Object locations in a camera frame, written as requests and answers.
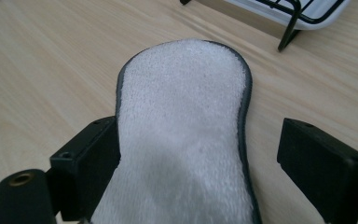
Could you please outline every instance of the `light wood surface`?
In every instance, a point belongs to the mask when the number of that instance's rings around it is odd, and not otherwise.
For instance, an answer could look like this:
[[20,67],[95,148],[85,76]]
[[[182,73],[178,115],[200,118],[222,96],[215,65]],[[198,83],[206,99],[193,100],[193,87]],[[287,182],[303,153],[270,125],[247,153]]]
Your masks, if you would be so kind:
[[196,37],[231,46],[252,70],[246,132],[264,223],[323,223],[276,157],[283,118],[358,150],[358,0],[283,53],[276,50],[282,26],[210,3],[0,0],[0,180],[47,170],[48,157],[76,133],[113,115],[117,74],[131,56]]

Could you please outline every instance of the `dish rack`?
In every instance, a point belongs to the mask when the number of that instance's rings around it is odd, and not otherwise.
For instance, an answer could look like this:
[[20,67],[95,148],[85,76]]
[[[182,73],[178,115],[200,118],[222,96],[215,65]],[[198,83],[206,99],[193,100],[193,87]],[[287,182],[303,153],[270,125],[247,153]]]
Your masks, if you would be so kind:
[[[185,5],[191,0],[180,0]],[[286,26],[278,51],[301,30],[324,28],[335,21],[351,0],[225,0]]]

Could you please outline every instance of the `scrubbing pad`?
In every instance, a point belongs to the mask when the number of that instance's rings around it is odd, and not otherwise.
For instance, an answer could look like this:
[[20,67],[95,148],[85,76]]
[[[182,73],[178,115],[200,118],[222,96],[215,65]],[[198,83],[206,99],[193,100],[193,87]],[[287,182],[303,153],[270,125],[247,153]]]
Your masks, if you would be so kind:
[[252,76],[198,39],[147,49],[121,70],[121,162],[93,223],[261,223],[244,135]]

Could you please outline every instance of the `wooden table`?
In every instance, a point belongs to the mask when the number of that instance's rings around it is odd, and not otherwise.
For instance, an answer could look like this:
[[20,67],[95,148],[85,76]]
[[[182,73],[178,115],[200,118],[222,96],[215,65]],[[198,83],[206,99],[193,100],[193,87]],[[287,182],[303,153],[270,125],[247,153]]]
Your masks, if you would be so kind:
[[358,150],[358,0],[278,53],[282,32],[252,13],[200,2],[0,0],[0,180],[47,170],[48,157],[76,133],[113,115],[117,74],[131,56],[196,37],[230,45],[252,70],[246,132],[264,223],[323,223],[276,156],[283,118]]

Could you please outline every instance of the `sponge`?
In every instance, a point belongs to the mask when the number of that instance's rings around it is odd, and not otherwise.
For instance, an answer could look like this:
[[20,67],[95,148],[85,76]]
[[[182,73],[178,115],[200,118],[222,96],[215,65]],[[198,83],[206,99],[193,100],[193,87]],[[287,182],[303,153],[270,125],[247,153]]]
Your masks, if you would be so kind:
[[117,81],[121,162],[93,223],[261,223],[244,125],[252,75],[198,39],[146,49]]

